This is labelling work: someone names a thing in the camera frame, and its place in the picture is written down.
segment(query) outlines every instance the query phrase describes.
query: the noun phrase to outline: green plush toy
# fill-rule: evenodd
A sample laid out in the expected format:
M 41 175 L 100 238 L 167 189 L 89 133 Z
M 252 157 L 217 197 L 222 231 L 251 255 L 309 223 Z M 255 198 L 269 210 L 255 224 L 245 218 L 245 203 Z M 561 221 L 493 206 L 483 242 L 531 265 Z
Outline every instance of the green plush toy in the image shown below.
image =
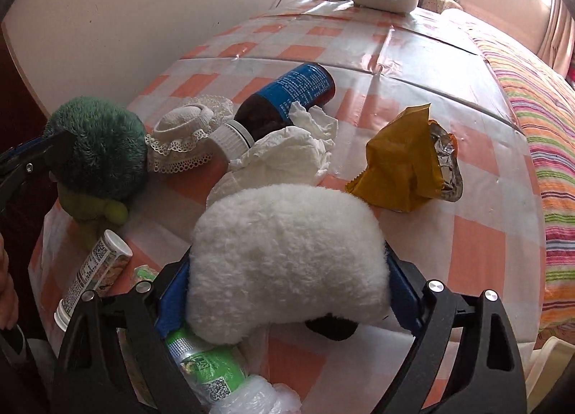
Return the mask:
M 53 172 L 58 197 L 91 248 L 105 229 L 128 220 L 125 203 L 146 182 L 146 129 L 134 113 L 90 97 L 71 99 L 58 108 L 44 136 L 62 129 L 77 140 L 72 157 Z

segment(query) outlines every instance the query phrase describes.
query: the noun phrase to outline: white fluffy plush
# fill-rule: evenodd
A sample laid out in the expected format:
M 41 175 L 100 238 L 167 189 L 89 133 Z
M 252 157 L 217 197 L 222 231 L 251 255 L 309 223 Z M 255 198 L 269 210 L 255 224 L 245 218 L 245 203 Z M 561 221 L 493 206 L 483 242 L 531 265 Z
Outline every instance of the white fluffy plush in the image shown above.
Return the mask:
M 327 313 L 378 322 L 389 313 L 383 241 L 369 207 L 340 191 L 282 184 L 225 197 L 195 226 L 186 318 L 215 344 Z

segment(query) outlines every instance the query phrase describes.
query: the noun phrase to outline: blue gripper pad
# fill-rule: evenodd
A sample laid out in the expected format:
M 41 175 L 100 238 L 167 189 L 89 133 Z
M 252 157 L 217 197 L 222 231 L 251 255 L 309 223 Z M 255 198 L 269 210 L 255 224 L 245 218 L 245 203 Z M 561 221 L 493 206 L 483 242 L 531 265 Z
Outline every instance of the blue gripper pad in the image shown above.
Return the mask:
M 183 325 L 189 274 L 190 261 L 185 260 L 160 298 L 156 330 L 162 338 Z
M 385 248 L 387 252 L 387 265 L 389 266 L 389 289 L 392 296 L 392 311 L 395 314 L 399 325 L 401 325 L 402 328 L 409 330 L 413 336 L 417 337 L 423 328 L 420 318 L 420 300 L 409 280 L 403 273 L 395 252 L 387 243 L 385 244 Z M 413 267 L 413 272 L 421 275 L 414 264 L 403 262 L 403 265 Z

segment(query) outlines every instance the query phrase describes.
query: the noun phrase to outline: checkered tablecloth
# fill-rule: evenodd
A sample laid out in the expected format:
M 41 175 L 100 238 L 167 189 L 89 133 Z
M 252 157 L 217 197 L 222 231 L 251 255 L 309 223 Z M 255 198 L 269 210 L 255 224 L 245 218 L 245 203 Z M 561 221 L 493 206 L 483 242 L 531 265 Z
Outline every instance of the checkered tablecloth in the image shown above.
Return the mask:
M 463 197 L 430 201 L 409 214 L 374 208 L 387 241 L 403 260 L 451 290 L 494 289 L 505 304 L 522 357 L 537 336 L 544 235 L 541 199 L 527 141 L 509 103 L 469 37 L 449 21 L 416 9 L 407 17 L 356 8 L 349 0 L 301 0 L 215 36 L 175 62 L 129 106 L 148 128 L 182 99 L 200 94 L 236 105 L 266 83 L 313 60 L 326 66 L 336 94 L 324 107 L 339 131 L 322 185 L 344 185 L 366 166 L 365 145 L 407 106 L 431 103 L 431 117 L 459 143 Z M 221 166 L 153 176 L 133 204 L 121 236 L 134 251 L 114 285 L 124 292 L 132 269 L 160 269 L 190 244 Z M 53 313 L 84 260 L 76 226 L 56 204 L 47 215 L 30 274 L 55 348 Z M 429 396 L 445 387 L 457 348 L 454 332 Z M 270 330 L 266 372 L 302 397 L 303 412 L 369 413 L 412 343 L 393 316 L 360 326 L 346 341 L 327 341 L 302 324 Z

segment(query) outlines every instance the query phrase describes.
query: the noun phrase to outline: colorful striped fabric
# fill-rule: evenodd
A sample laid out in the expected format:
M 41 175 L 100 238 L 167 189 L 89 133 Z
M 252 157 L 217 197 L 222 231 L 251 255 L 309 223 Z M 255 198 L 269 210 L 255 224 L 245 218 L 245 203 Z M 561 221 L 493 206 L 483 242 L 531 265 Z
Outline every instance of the colorful striped fabric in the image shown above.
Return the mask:
M 575 92 L 531 51 L 460 10 L 448 17 L 466 30 L 507 93 L 527 141 L 543 200 L 546 285 L 540 327 L 575 322 Z

